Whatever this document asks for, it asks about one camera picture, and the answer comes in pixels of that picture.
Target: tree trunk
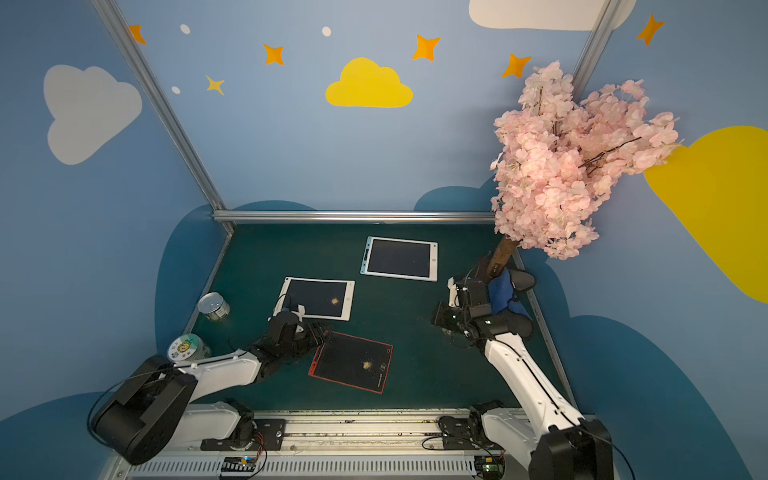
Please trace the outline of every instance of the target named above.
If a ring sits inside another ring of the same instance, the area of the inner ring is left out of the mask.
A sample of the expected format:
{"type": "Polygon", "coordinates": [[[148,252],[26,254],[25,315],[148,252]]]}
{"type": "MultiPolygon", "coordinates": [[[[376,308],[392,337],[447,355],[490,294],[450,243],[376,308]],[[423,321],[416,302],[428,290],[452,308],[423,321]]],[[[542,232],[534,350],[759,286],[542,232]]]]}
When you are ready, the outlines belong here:
{"type": "Polygon", "coordinates": [[[491,257],[491,261],[488,263],[486,271],[489,278],[494,279],[501,274],[502,270],[507,266],[512,252],[517,247],[518,242],[509,240],[507,237],[502,238],[502,241],[498,243],[496,251],[493,253],[493,257],[491,257]]]}

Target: orange star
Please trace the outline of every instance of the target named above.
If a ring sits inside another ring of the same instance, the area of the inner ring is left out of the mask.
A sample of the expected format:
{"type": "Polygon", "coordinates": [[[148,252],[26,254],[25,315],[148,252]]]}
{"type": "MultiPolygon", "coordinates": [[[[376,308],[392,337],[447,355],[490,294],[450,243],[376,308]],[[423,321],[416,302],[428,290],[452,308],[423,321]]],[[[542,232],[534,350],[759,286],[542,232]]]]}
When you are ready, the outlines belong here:
{"type": "Polygon", "coordinates": [[[134,36],[137,42],[143,43],[144,45],[147,44],[147,42],[144,41],[144,37],[141,36],[141,25],[134,25],[129,28],[131,29],[131,34],[134,36]]]}
{"type": "Polygon", "coordinates": [[[647,47],[650,45],[650,41],[654,39],[656,30],[661,28],[662,25],[664,25],[664,22],[657,22],[654,16],[651,15],[648,20],[648,25],[645,25],[645,28],[643,28],[643,31],[637,36],[637,39],[645,40],[645,46],[647,47]]]}
{"type": "Polygon", "coordinates": [[[270,63],[279,63],[281,65],[285,65],[283,63],[283,47],[277,47],[272,48],[266,43],[264,44],[264,48],[266,49],[266,64],[269,65],[270,63]]]}
{"type": "Polygon", "coordinates": [[[517,58],[514,55],[509,55],[509,66],[507,67],[506,70],[504,70],[502,77],[508,77],[509,75],[514,75],[517,78],[522,78],[523,68],[525,67],[525,64],[528,63],[529,60],[531,60],[531,57],[517,58]]]}
{"type": "Polygon", "coordinates": [[[224,80],[214,81],[214,80],[211,80],[208,75],[206,75],[205,78],[207,78],[208,81],[210,82],[210,84],[208,85],[208,90],[215,90],[222,95],[224,94],[224,92],[221,91],[221,84],[224,83],[224,80]]]}
{"type": "Polygon", "coordinates": [[[429,61],[435,61],[435,47],[440,39],[433,38],[432,40],[427,40],[421,35],[417,35],[416,37],[419,39],[419,47],[416,49],[416,53],[413,54],[413,59],[426,58],[429,61]]]}

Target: yellow cloud painting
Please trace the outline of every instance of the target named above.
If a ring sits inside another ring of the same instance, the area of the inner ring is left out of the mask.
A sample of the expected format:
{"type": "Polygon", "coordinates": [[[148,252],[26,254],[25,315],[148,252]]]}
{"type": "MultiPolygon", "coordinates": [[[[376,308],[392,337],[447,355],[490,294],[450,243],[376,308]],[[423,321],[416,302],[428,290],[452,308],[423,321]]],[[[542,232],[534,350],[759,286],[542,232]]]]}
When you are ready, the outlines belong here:
{"type": "Polygon", "coordinates": [[[338,107],[405,107],[413,91],[400,83],[397,72],[379,67],[368,58],[355,58],[341,72],[339,81],[328,85],[326,100],[338,107]]]}
{"type": "Polygon", "coordinates": [[[728,278],[768,303],[768,131],[728,127],[646,170],[656,195],[728,278]]]}

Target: branch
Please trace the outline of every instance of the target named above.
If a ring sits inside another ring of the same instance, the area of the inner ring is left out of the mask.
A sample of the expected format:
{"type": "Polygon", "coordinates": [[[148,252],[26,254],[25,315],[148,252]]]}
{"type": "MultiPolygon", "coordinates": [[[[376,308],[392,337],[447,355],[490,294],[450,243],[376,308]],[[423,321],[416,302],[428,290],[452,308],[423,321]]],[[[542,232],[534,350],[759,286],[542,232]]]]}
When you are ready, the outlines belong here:
{"type": "Polygon", "coordinates": [[[614,150],[618,150],[619,148],[622,148],[622,147],[623,147],[624,145],[626,145],[626,144],[629,144],[629,143],[631,143],[631,142],[633,142],[633,141],[635,141],[635,140],[640,140],[640,139],[641,139],[641,137],[633,138],[632,140],[627,140],[627,141],[625,141],[623,144],[619,145],[618,147],[613,147],[613,148],[611,148],[610,150],[606,150],[606,151],[604,151],[604,152],[601,152],[601,153],[599,153],[597,156],[595,156],[594,158],[591,158],[591,159],[589,159],[589,160],[585,161],[583,164],[579,165],[579,168],[581,168],[581,167],[586,167],[587,165],[589,165],[589,164],[591,164],[591,163],[593,163],[593,162],[595,162],[595,161],[600,161],[600,160],[602,160],[602,159],[603,159],[603,157],[605,156],[605,154],[609,154],[610,152],[612,152],[612,151],[614,151],[614,150]]]}

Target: vent grille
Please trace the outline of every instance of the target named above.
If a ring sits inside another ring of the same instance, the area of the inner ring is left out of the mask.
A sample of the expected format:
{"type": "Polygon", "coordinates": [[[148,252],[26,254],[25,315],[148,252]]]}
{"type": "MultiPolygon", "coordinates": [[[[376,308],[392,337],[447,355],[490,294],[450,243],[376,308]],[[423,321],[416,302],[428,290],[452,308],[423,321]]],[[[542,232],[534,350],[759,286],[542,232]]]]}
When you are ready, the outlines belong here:
{"type": "MultiPolygon", "coordinates": [[[[252,472],[221,472],[222,458],[165,457],[132,466],[127,478],[237,478],[252,472]]],[[[261,475],[273,477],[352,475],[475,475],[470,455],[270,456],[261,475]]]]}
{"type": "Polygon", "coordinates": [[[210,477],[218,475],[222,460],[213,458],[156,457],[128,469],[128,478],[210,477]]]}
{"type": "Polygon", "coordinates": [[[270,458],[262,472],[273,476],[316,475],[474,475],[472,457],[278,457],[270,458]]]}

